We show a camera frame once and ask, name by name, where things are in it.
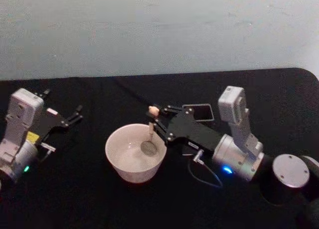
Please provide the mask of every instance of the cable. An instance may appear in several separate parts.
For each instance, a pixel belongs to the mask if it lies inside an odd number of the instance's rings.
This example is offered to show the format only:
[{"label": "cable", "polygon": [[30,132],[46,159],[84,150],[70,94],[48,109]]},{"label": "cable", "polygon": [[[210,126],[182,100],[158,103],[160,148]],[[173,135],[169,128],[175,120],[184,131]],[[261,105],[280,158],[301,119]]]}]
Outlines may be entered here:
[{"label": "cable", "polygon": [[203,184],[206,184],[206,185],[208,185],[208,186],[214,187],[214,188],[219,188],[219,189],[223,188],[223,183],[221,182],[221,180],[219,179],[219,177],[218,177],[218,176],[213,172],[213,170],[211,170],[206,164],[202,164],[202,165],[203,165],[212,175],[214,175],[214,177],[215,177],[216,180],[218,181],[219,185],[213,184],[213,183],[209,183],[209,182],[207,182],[207,181],[204,181],[204,180],[202,180],[202,179],[197,178],[197,177],[193,174],[193,172],[191,171],[191,169],[190,169],[190,162],[191,162],[191,161],[192,161],[192,160],[189,160],[189,161],[188,161],[187,168],[188,168],[189,173],[191,174],[191,176],[192,176],[194,179],[196,179],[197,181],[199,181],[199,182],[201,182],[201,183],[203,183]]},{"label": "cable", "polygon": [[118,77],[114,78],[115,83],[121,87],[126,93],[137,99],[140,103],[146,105],[146,106],[152,106],[153,103],[150,102],[145,97],[141,96],[140,94],[133,91],[129,86],[127,86],[123,81],[121,81]]}]

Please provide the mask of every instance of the black table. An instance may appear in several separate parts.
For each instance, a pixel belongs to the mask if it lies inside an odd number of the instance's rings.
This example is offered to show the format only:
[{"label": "black table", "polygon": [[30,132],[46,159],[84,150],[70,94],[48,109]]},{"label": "black table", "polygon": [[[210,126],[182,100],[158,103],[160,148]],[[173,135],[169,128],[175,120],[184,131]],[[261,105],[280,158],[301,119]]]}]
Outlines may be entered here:
[{"label": "black table", "polygon": [[[217,100],[228,85],[245,88],[252,132],[264,152],[307,154],[319,159],[319,82],[302,69],[121,77],[121,84],[160,105],[210,103],[212,127],[230,134]],[[260,228],[293,229],[305,200],[269,205],[258,186],[217,170],[224,189],[195,181],[188,159],[168,150],[155,177],[142,185],[124,182],[105,156],[105,142],[117,128],[147,123],[147,104],[120,87],[116,78],[68,78],[0,82],[0,118],[18,88],[52,93],[46,106],[64,116],[78,104],[84,120],[49,143],[56,153],[31,168],[0,203],[0,228]],[[0,133],[5,130],[0,121]]]}]

